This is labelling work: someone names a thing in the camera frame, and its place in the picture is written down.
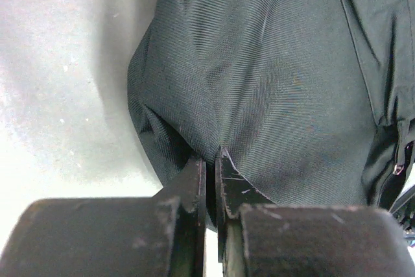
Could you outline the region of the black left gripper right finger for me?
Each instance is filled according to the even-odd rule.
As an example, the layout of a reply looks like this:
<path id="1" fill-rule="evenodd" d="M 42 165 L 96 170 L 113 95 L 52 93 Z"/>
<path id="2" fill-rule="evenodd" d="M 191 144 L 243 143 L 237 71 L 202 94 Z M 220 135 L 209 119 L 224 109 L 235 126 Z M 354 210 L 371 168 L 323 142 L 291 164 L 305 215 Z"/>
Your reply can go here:
<path id="1" fill-rule="evenodd" d="M 218 260 L 225 276 L 413 276 L 407 239 L 385 210 L 278 206 L 221 150 L 215 162 Z"/>

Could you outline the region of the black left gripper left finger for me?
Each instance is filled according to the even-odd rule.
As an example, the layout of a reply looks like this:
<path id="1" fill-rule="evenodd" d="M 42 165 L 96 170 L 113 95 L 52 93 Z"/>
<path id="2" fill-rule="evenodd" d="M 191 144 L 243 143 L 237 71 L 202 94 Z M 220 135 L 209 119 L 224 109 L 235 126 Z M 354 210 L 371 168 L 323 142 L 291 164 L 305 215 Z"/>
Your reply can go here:
<path id="1" fill-rule="evenodd" d="M 46 199 L 21 215 L 2 276 L 203 276 L 206 165 L 153 197 Z"/>

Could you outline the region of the black student backpack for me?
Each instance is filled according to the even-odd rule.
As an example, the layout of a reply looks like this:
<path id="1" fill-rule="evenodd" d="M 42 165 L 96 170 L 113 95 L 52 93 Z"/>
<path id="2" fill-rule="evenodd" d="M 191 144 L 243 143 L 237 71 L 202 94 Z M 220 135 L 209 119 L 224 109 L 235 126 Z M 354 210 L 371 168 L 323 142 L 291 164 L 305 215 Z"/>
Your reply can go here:
<path id="1" fill-rule="evenodd" d="M 128 107 L 163 185 L 226 149 L 276 204 L 393 210 L 414 159 L 414 0 L 157 0 Z"/>

